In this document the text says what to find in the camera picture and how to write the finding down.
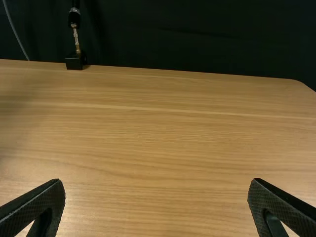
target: table surface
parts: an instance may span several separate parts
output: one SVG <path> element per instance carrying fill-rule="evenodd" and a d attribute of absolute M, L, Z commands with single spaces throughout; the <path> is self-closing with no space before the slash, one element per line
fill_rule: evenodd
<path fill-rule="evenodd" d="M 0 60 L 0 134 L 0 205 L 60 178 L 58 237 L 255 237 L 256 177 L 316 206 L 295 80 Z"/>

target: cable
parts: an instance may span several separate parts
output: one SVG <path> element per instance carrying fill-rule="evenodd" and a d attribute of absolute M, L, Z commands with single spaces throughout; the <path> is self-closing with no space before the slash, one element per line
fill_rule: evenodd
<path fill-rule="evenodd" d="M 16 33 L 15 28 L 14 28 L 14 25 L 13 25 L 13 22 L 12 22 L 12 19 L 11 19 L 11 16 L 10 16 L 10 13 L 9 13 L 9 10 L 8 10 L 8 7 L 7 7 L 7 5 L 6 5 L 6 1 L 5 1 L 5 0 L 2 0 L 2 2 L 3 2 L 3 6 L 4 6 L 4 9 L 5 9 L 5 12 L 6 12 L 6 16 L 8 17 L 8 20 L 9 20 L 9 22 L 10 22 L 10 26 L 11 26 L 13 32 L 14 32 L 14 35 L 15 35 L 16 39 L 18 40 L 18 43 L 19 43 L 19 45 L 20 45 L 20 47 L 21 47 L 21 50 L 23 51 L 24 56 L 25 56 L 26 59 L 29 61 L 30 59 L 29 59 L 29 57 L 28 57 L 28 55 L 27 55 L 27 53 L 26 53 L 26 51 L 25 51 L 25 49 L 24 49 L 24 47 L 23 47 L 23 45 L 22 45 L 22 43 L 21 43 L 21 41 L 20 41 L 20 38 L 19 38 L 18 34 Z"/>

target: black backdrop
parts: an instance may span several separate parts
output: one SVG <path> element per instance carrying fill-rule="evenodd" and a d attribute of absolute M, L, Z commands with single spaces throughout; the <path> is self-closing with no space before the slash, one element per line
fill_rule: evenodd
<path fill-rule="evenodd" d="M 6 0 L 31 60 L 74 50 L 71 0 Z M 81 0 L 89 64 L 297 79 L 313 89 L 315 0 Z M 0 2 L 0 57 L 25 60 Z"/>

